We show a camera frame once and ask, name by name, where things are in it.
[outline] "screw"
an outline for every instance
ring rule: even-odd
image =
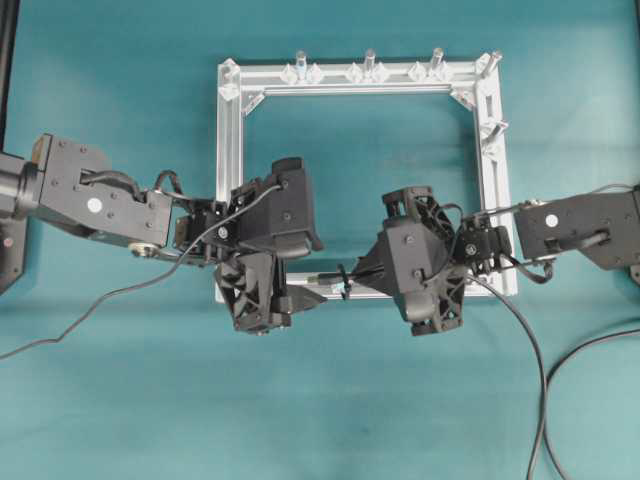
[[[464,247],[464,252],[468,256],[473,257],[476,253],[478,253],[478,249],[473,243],[470,243],[466,247]]]

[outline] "metal bolt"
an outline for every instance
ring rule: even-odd
[[[476,253],[478,253],[478,249],[473,243],[469,243],[466,247],[464,247],[464,252],[470,257],[473,257]]]
[[[364,76],[370,78],[373,73],[373,67],[376,64],[376,52],[373,48],[368,49],[364,53]]]
[[[307,54],[303,50],[296,52],[296,70],[298,71],[298,78],[304,80],[307,76]]]
[[[484,67],[484,70],[482,71],[480,76],[482,78],[487,78],[489,75],[491,75],[493,71],[496,69],[496,67],[498,66],[498,62],[500,62],[500,60],[502,60],[502,52],[499,50],[496,50],[491,54],[491,57],[487,62],[487,66]]]
[[[431,55],[431,62],[429,63],[429,68],[432,72],[442,64],[443,58],[444,50],[442,50],[441,48],[434,48],[433,55]]]

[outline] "metal pin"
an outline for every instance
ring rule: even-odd
[[[444,50],[440,47],[433,49],[433,55],[431,55],[431,62],[429,68],[432,72],[436,71],[440,65],[442,65],[442,59],[444,58]]]
[[[489,57],[489,61],[487,62],[487,66],[484,67],[484,70],[482,71],[480,76],[482,78],[487,78],[489,75],[491,75],[498,66],[498,62],[500,62],[500,60],[502,60],[502,52],[500,50],[492,52],[491,56]]]
[[[296,70],[298,71],[298,78],[303,81],[307,77],[307,54],[304,50],[298,50],[296,52]]]
[[[373,67],[376,64],[376,52],[373,48],[368,49],[364,53],[364,76],[365,78],[371,78],[373,74]]]

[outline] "cable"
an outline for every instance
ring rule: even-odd
[[[164,182],[165,178],[169,178],[171,181],[171,186],[173,187],[173,191],[179,194],[182,194],[182,185],[180,185],[180,179],[178,178],[178,174],[173,170],[163,170],[158,174],[158,178],[156,178],[156,183],[153,184],[154,190],[162,190],[162,182]]]
[[[495,295],[498,298],[498,300],[500,300],[504,304],[505,307],[507,307],[511,311],[511,313],[513,313],[516,316],[516,318],[520,322],[520,325],[522,325],[522,328],[524,329],[527,336],[529,337],[529,340],[531,341],[531,345],[533,346],[533,351],[536,354],[536,361],[538,362],[538,373],[540,375],[540,391],[541,391],[540,416],[538,419],[538,428],[536,429],[536,436],[533,442],[533,448],[531,449],[531,456],[529,458],[529,466],[527,468],[527,477],[526,477],[527,480],[533,480],[533,474],[536,468],[536,462],[538,460],[538,453],[540,450],[540,444],[542,442],[542,436],[543,436],[545,420],[546,420],[545,417],[546,417],[546,411],[547,411],[547,377],[545,375],[544,361],[542,359],[542,352],[540,351],[540,345],[538,344],[538,340],[536,339],[536,336],[533,333],[533,330],[529,326],[529,322],[527,322],[527,319],[524,317],[522,313],[520,313],[518,308],[511,302],[511,300],[509,300],[507,297],[502,295],[500,292],[498,292],[495,288],[493,288],[484,280],[481,280],[477,277],[473,277],[471,275],[468,275],[467,278],[469,280],[476,282],[478,285],[486,288],[487,290],[489,290],[493,295]]]
[[[152,285],[155,285],[156,283],[160,283],[163,280],[167,279],[168,277],[170,277],[171,275],[173,275],[176,270],[178,269],[178,267],[184,262],[184,260],[187,258],[187,255],[189,254],[189,252],[200,242],[200,240],[202,240],[207,234],[209,234],[211,231],[220,228],[222,225],[224,225],[225,223],[230,222],[231,220],[235,219],[236,217],[242,215],[243,213],[245,213],[246,211],[252,209],[253,207],[255,207],[264,197],[266,197],[268,194],[270,194],[271,192],[275,191],[275,190],[279,190],[281,187],[280,185],[273,185],[272,187],[269,187],[268,189],[266,189],[264,192],[262,192],[260,195],[258,195],[256,197],[255,200],[253,200],[251,203],[247,204],[245,207],[235,211],[234,213],[232,213],[231,215],[229,215],[227,218],[217,222],[215,225],[212,225],[211,227],[207,228],[204,232],[202,232],[200,235],[198,235],[196,237],[196,239],[191,242],[191,244],[189,245],[189,247],[184,251],[184,253],[182,253],[182,255],[180,255],[180,257],[178,257],[176,263],[169,269],[167,270],[165,273],[158,275],[157,277],[152,278],[151,280],[147,280],[145,282],[141,282],[141,283],[137,283],[135,285],[131,285],[129,287],[124,287],[124,288],[119,288],[117,290],[112,290],[110,292],[105,293],[104,295],[102,295],[101,297],[99,297],[95,302],[93,302],[93,304],[91,304],[91,306],[89,307],[89,309],[80,317],[78,318],[75,322],[73,322],[71,325],[69,325],[66,330],[64,330],[64,332],[62,332],[59,336],[55,337],[55,338],[43,338],[41,340],[35,340],[31,343],[27,343],[26,345],[23,345],[21,347],[16,348],[15,350],[12,350],[10,352],[4,353],[2,355],[0,355],[0,360],[5,360],[9,357],[12,357],[13,355],[16,355],[20,352],[23,352],[25,350],[28,350],[32,347],[36,347],[38,345],[44,345],[44,344],[48,344],[48,343],[59,343],[61,342],[67,335],[69,335],[73,330],[75,330],[75,328],[80,325],[83,321],[85,321],[87,318],[89,318],[89,316],[96,310],[96,308],[98,308],[100,306],[100,304],[102,302],[104,302],[105,300],[107,300],[108,298],[111,297],[115,297],[117,295],[121,295],[124,293],[129,293],[129,292],[133,292],[136,290],[141,290],[143,288],[146,287],[150,287]]]
[[[183,195],[182,193],[167,192],[166,190],[163,190],[163,189],[157,189],[156,191],[162,193],[163,195],[166,195],[167,197],[171,197],[171,198],[176,199],[176,200],[184,200],[184,201],[187,201],[187,202],[213,202],[213,201],[215,201],[214,198],[188,197],[186,195]]]
[[[86,185],[88,183],[104,183],[112,181],[126,185],[131,190],[131,195],[138,202],[144,202],[144,196],[140,190],[140,185],[133,178],[123,172],[117,170],[104,170],[102,172],[89,173],[80,178],[80,183]]]
[[[607,343],[619,338],[631,337],[636,335],[640,335],[640,328],[635,328],[633,330],[624,330],[622,332],[617,332],[617,333],[611,333],[609,335],[604,335],[602,337],[594,338],[593,340],[589,340],[587,342],[584,342],[578,345],[576,348],[574,348],[569,353],[565,354],[560,360],[558,360],[558,362],[556,362],[556,364],[551,368],[551,370],[549,370],[549,374],[547,375],[547,389],[549,390],[551,388],[551,381],[553,380],[555,375],[558,373],[558,370],[560,370],[560,368],[562,368],[562,366],[565,365],[567,361],[569,361],[571,358],[576,356],[582,350],[586,349],[587,347],[600,345],[602,343]],[[553,448],[553,445],[551,444],[551,441],[549,439],[549,432],[547,431],[546,418],[545,418],[545,425],[544,425],[544,443],[547,448],[547,451],[549,452],[549,457],[551,458],[551,461],[553,462],[553,465],[556,468],[560,477],[563,480],[571,480],[571,477],[567,474],[566,470],[564,470],[564,468],[558,461],[556,452]]]

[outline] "teal fabric surface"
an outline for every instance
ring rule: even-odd
[[[150,185],[173,168],[215,185],[216,65],[290,59],[475,58],[501,49],[514,200],[640,180],[632,0],[585,2],[23,0],[6,148],[52,132],[102,148]],[[380,195],[433,184],[478,207],[471,117],[446,97],[269,99],[248,119],[248,176],[302,155],[332,266],[366,251]],[[305,270],[311,264],[302,265]],[[32,222],[28,271],[0,299],[0,350],[57,335],[104,291],[166,265]],[[638,317],[640,289],[564,255],[514,298],[547,365]],[[0,477],[514,479],[535,429],[531,347],[493,299],[465,326],[411,338],[390,301],[332,302],[265,338],[232,331],[211,271],[184,268],[109,301],[61,345],[0,363]],[[640,344],[584,353],[557,378],[549,423],[580,479],[640,477]],[[552,479],[546,457],[537,478]]]

